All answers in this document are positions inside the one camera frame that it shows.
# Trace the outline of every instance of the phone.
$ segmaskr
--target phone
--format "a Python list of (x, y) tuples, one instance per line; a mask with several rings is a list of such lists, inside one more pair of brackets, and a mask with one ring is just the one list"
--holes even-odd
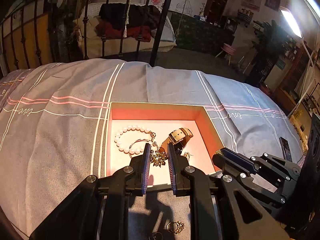
[(280, 144), (282, 148), (283, 158), (289, 162), (292, 162), (291, 152), (289, 148), (289, 143), (286, 139), (280, 137)]

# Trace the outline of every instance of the gray bed sheet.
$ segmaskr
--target gray bed sheet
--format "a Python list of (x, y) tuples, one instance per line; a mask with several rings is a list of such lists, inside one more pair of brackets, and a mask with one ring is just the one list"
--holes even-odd
[[(86, 176), (100, 175), (108, 102), (205, 106), (231, 150), (282, 157), (281, 136), (293, 162), (302, 156), (294, 127), (262, 91), (200, 71), (91, 59), (28, 71), (14, 90), (8, 77), (1, 82), (11, 91), (0, 91), (0, 206), (25, 239)], [(254, 182), (274, 190), (259, 176)], [(131, 199), (129, 239), (148, 239), (155, 231), (164, 239), (190, 239), (188, 203), (170, 191)], [(164, 230), (175, 220), (185, 223), (179, 236)]]

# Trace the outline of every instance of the tan leather watch strap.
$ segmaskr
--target tan leather watch strap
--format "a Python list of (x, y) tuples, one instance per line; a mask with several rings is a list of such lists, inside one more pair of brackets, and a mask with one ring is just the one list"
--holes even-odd
[(193, 134), (188, 128), (180, 128), (171, 132), (169, 137), (161, 144), (161, 147), (167, 149), (170, 142), (174, 145), (180, 142), (184, 148), (192, 137)]

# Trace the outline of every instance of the jewelry box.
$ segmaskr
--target jewelry box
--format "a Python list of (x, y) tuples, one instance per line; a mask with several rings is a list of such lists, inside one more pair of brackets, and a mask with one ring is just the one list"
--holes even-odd
[[(151, 134), (155, 134), (153, 142), (159, 148), (168, 140), (169, 134), (175, 130), (185, 131), (184, 129), (189, 129), (193, 135), (181, 153), (189, 157), (189, 164), (206, 174), (214, 174), (220, 170), (213, 165), (211, 158), (224, 145), (202, 106), (111, 102), (106, 126), (106, 152), (101, 157), (100, 177), (110, 176), (129, 165), (132, 157), (142, 154), (148, 143), (146, 141), (150, 140), (152, 146)], [(160, 167), (150, 164), (148, 190), (171, 188), (168, 160), (164, 162), (165, 165)]]

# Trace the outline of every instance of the metal bed frame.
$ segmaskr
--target metal bed frame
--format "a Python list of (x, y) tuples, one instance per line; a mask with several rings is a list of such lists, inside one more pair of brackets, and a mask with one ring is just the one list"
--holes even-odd
[[(25, 56), (25, 60), (27, 63), (27, 67), (30, 68), (29, 65), (29, 60), (28, 60), (28, 54), (27, 54), (27, 48), (26, 48), (26, 38), (24, 35), (24, 8), (25, 6), (31, 4), (31, 3), (35, 3), (35, 9), (34, 9), (34, 18), (33, 18), (33, 22), (34, 22), (34, 31), (35, 31), (35, 42), (36, 42), (36, 55), (38, 57), (39, 60), (39, 66), (42, 65), (42, 60), (41, 60), (41, 50), (39, 48), (39, 42), (38, 42), (38, 34), (37, 34), (37, 4), (38, 4), (38, 0), (29, 0), (27, 3), (23, 4), (20, 7), (17, 7), (16, 9), (14, 9), (11, 13), (9, 13), (6, 18), (4, 18), (1, 22), (0, 22), (0, 26), (1, 26), (1, 38), (2, 38), (2, 51), (3, 51), (3, 57), (4, 57), (4, 63), (5, 63), (5, 68), (7, 70), (7, 73), (10, 73), (10, 69), (9, 69), (9, 65), (8, 65), (8, 61), (7, 61), (7, 55), (6, 55), (6, 49), (4, 46), (4, 22), (8, 19), (10, 19), (10, 33), (8, 35), (11, 35), (11, 46), (12, 46), (12, 51), (13, 51), (13, 57), (14, 57), (14, 65), (16, 66), (16, 69), (19, 69), (19, 61), (17, 60), (16, 57), (16, 52), (14, 49), (14, 40), (13, 40), (13, 29), (12, 29), (12, 20), (13, 20), (13, 15), (18, 12), (19, 10), (21, 10), (21, 43), (23, 45), (23, 51), (24, 51), (24, 56)], [(85, 6), (84, 6), (84, 18), (83, 18), (83, 23), (84, 23), (84, 60), (89, 59), (88, 55), (87, 55), (87, 22), (88, 22), (88, 17), (87, 17), (87, 13), (88, 13), (88, 3), (89, 0), (85, 1)], [(154, 44), (153, 44), (153, 48), (152, 48), (152, 52), (151, 52), (151, 56), (150, 56), (150, 62), (149, 64), (153, 67), (155, 65), (155, 61), (156, 61), (156, 56), (157, 56), (157, 52), (158, 52), (158, 48), (159, 48), (159, 43), (160, 43), (160, 39), (161, 39), (161, 35), (162, 35), (162, 31), (164, 28), (164, 24), (165, 24), (165, 20), (166, 20), (166, 16), (168, 14), (168, 10), (169, 10), (169, 6), (170, 6), (171, 0), (164, 0), (163, 3), (163, 8), (160, 14), (160, 20), (158, 22), (158, 28), (156, 31), (156, 36), (154, 39)], [(144, 16), (143, 16), (143, 21), (141, 24), (144, 24), (145, 21), (145, 16), (147, 13), (147, 9), (148, 9), (148, 4), (149, 4), (149, 0), (146, 0), (145, 3), (145, 7), (144, 7)], [(126, 11), (129, 5), (129, 0), (126, 1), (126, 5), (125, 5), (125, 10), (124, 10), (124, 15), (123, 15), (123, 31), (124, 31), (124, 26), (125, 26), (125, 18), (126, 18)], [(50, 40), (50, 47), (52, 47), (52, 38), (51, 38), (51, 28), (48, 28), (48, 32), (49, 32), (49, 40)], [(105, 47), (105, 42), (106, 42), (106, 36), (103, 35), (101, 37), (101, 42), (102, 42), (102, 58), (105, 58), (104, 55), (104, 47)], [(140, 28), (140, 35), (138, 36), (138, 44), (137, 44), (137, 50), (136, 50), (136, 54), (135, 54), (135, 58), (138, 59), (138, 55), (139, 55), (139, 47), (140, 47), (140, 42), (142, 40), (142, 28)], [(120, 41), (120, 48), (119, 48), (119, 53), (117, 55), (118, 58), (122, 58), (123, 57), (123, 53), (122, 53), (122, 45), (123, 45), (123, 37), (121, 38)], [(0, 77), (4, 76), (4, 74), (2, 73), (2, 70), (0, 69)]]

